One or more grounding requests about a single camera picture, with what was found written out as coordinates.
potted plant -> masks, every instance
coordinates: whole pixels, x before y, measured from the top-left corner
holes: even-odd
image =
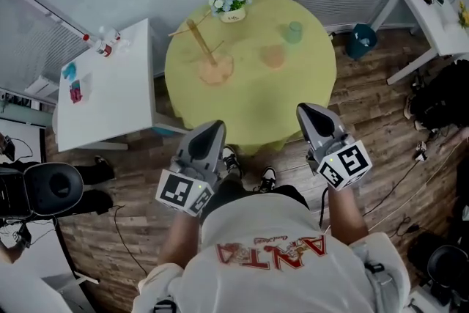
[[[457,14],[459,15],[459,24],[464,28],[469,28],[469,10],[466,9],[464,2],[459,1],[459,8],[461,9]]]
[[[251,2],[252,0],[208,0],[212,15],[220,15],[220,20],[224,23],[234,23],[244,19],[246,16],[244,5]]]

chair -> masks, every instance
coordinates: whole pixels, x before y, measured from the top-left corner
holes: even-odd
[[[53,216],[69,210],[83,195],[83,180],[66,163],[43,163],[24,173],[0,168],[0,218]]]

rectangular white table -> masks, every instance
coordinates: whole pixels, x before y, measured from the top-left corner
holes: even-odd
[[[90,74],[88,100],[73,104],[71,83],[61,74],[57,109],[60,152],[74,148],[126,150],[126,144],[102,141],[152,127],[187,132],[176,119],[155,111],[150,34],[148,19],[142,20],[121,31],[122,39],[130,41],[128,51],[113,46],[106,58],[89,49],[73,60],[76,79]]]
[[[372,24],[373,30],[378,30],[397,2],[398,0],[389,0],[374,20]],[[444,0],[443,5],[439,5],[436,1],[428,5],[424,0],[405,0],[405,2],[417,19],[418,25],[428,39],[431,48],[425,54],[409,63],[407,67],[388,78],[389,85],[404,78],[438,55],[454,55],[454,59],[458,59],[462,55],[469,53],[468,33],[459,25],[448,24],[447,20],[449,19],[457,20],[457,13],[449,0]]]

round table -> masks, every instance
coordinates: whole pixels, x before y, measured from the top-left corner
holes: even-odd
[[[209,10],[200,7],[189,16],[196,23]],[[220,119],[226,124],[226,143],[256,152],[263,144],[275,147],[300,130],[296,107],[301,102],[327,106],[336,80],[336,57],[322,24],[293,0],[253,0],[246,17],[223,23],[208,15],[199,31],[210,49],[233,57],[234,71],[219,86],[198,77],[203,53],[191,32],[172,37],[166,54],[166,85],[171,104],[185,126],[194,128]],[[282,37],[292,21],[303,25],[303,39],[289,44]],[[178,30],[188,29],[181,24]],[[263,48],[284,47],[280,69],[261,59]]]

blue trash can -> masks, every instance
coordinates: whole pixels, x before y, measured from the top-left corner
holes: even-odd
[[[362,42],[360,42],[364,39],[369,40],[368,45],[364,45]],[[347,52],[348,56],[350,56],[354,60],[357,60],[360,59],[368,51],[372,50],[373,47],[376,46],[376,42],[377,38],[374,30],[368,25],[358,23],[355,28],[353,28],[353,32],[347,42],[345,51]]]

